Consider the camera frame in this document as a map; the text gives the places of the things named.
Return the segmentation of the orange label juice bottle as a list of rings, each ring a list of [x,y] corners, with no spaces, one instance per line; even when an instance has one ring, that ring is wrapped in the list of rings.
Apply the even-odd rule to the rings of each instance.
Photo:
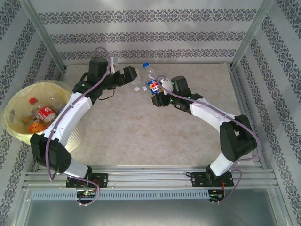
[[[34,122],[32,125],[29,126],[29,132],[30,133],[38,133],[42,132],[46,129],[45,125],[42,124],[41,122]]]

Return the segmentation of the blue yellow label soda bottle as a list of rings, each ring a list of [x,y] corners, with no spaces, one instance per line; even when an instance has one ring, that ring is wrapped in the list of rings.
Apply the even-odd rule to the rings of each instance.
[[[159,82],[156,79],[158,74],[151,68],[148,62],[143,64],[142,76],[142,84],[145,82],[148,83],[152,95],[157,95],[162,92],[162,89],[159,87]]]

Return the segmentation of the grey metal front panel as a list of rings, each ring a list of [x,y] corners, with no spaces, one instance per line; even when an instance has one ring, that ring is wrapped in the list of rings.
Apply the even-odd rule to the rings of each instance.
[[[278,226],[267,205],[211,205],[201,200],[97,201],[81,207],[74,201],[38,201],[25,226]]]

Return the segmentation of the aluminium side rail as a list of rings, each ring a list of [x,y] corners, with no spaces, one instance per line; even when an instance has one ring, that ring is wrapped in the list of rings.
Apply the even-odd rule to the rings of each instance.
[[[67,72],[67,67],[65,67],[65,68],[61,71],[61,73],[60,73],[60,75],[59,75],[59,77],[58,77],[57,80],[58,80],[58,81],[63,81],[64,78],[65,78],[66,72]]]
[[[236,72],[231,69],[230,66],[228,66],[228,71],[229,71],[229,74],[230,74],[230,79],[231,79],[232,86],[233,86],[233,89],[234,89],[234,93],[235,93],[235,96],[236,96],[236,100],[237,100],[237,103],[238,103],[238,108],[239,108],[239,110],[242,114],[244,114],[248,117],[248,119],[250,121],[250,124],[251,124],[251,128],[252,128],[253,132],[257,135],[256,129],[254,128],[254,125],[253,125],[252,117],[251,117],[251,115],[249,113],[249,110],[247,108],[247,100],[244,97],[244,93],[243,93],[243,90],[242,90],[241,85],[239,83],[238,76],[237,76]],[[265,162],[265,159],[264,159],[264,156],[262,155],[262,152],[260,154],[258,154],[258,147],[252,151],[252,157],[254,158],[253,162],[254,163],[259,163],[260,167],[263,170],[268,169],[268,167],[266,165],[266,162]]]

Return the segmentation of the aluminium frame post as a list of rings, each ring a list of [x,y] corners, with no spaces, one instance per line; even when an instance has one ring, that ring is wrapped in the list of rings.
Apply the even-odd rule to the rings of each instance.
[[[19,0],[22,8],[24,9],[26,15],[30,19],[34,28],[36,29],[39,37],[44,42],[46,48],[48,49],[52,59],[54,60],[58,69],[62,72],[65,71],[66,66],[63,63],[63,60],[57,51],[50,35],[48,34],[40,16],[38,15],[36,9],[34,8],[31,0]]]
[[[240,63],[244,53],[246,52],[249,44],[253,40],[257,30],[259,29],[261,23],[263,22],[265,16],[267,15],[269,9],[271,8],[274,0],[263,0],[250,27],[248,28],[246,35],[244,36],[240,46],[238,47],[236,54],[230,63],[231,70],[235,70]]]

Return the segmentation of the aluminium mounting rail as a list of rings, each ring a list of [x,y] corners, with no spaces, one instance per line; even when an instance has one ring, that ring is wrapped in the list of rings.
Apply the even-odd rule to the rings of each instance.
[[[100,166],[94,165],[93,172],[108,174],[108,189],[150,190],[150,189],[191,189],[191,181],[187,172],[204,172],[201,166]],[[233,181],[239,189],[278,188],[276,175],[271,169],[259,166],[241,166],[239,172],[232,172]],[[22,188],[34,186],[65,187],[66,176],[57,175],[54,182],[48,180],[44,167],[36,172],[27,172]]]

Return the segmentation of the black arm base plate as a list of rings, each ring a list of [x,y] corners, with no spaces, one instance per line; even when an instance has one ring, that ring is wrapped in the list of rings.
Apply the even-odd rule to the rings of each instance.
[[[233,187],[233,177],[230,172],[221,176],[210,176],[206,172],[192,172],[190,174],[192,187]]]
[[[106,173],[92,173],[86,177],[87,180],[93,181],[99,185],[100,188],[107,188],[108,174]],[[95,185],[67,177],[66,188],[96,188]]]

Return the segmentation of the small controller board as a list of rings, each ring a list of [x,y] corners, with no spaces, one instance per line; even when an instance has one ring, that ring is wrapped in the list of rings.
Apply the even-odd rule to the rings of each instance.
[[[224,190],[209,190],[208,193],[210,199],[213,201],[221,201],[225,196]]]
[[[96,192],[94,191],[77,191],[77,198],[95,198]]]

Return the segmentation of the red label cola bottle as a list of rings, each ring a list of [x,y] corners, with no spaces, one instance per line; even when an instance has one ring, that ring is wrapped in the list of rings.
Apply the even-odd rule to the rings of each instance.
[[[29,100],[29,103],[33,106],[31,113],[33,118],[39,119],[44,123],[52,123],[56,119],[57,114],[47,104],[40,102],[34,97]]]

